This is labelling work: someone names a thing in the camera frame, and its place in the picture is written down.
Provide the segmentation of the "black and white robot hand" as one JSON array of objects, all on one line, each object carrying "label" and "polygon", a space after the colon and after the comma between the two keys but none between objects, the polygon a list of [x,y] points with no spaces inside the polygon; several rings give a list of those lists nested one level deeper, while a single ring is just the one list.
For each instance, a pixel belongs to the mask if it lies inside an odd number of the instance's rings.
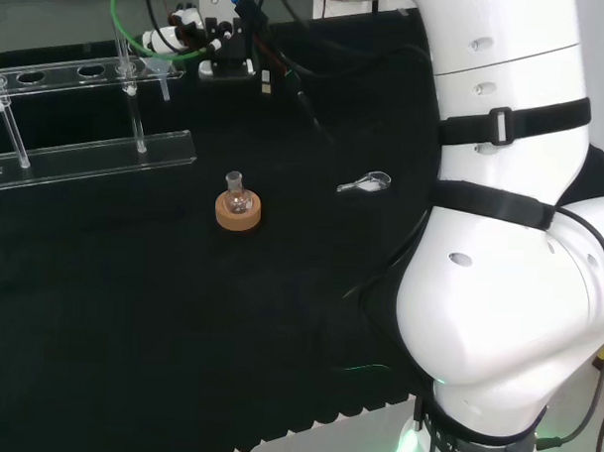
[{"label": "black and white robot hand", "polygon": [[255,74],[248,26],[236,13],[240,0],[190,0],[167,9],[165,19],[145,0],[151,30],[135,38],[154,56],[191,60],[204,78],[246,78]]}]

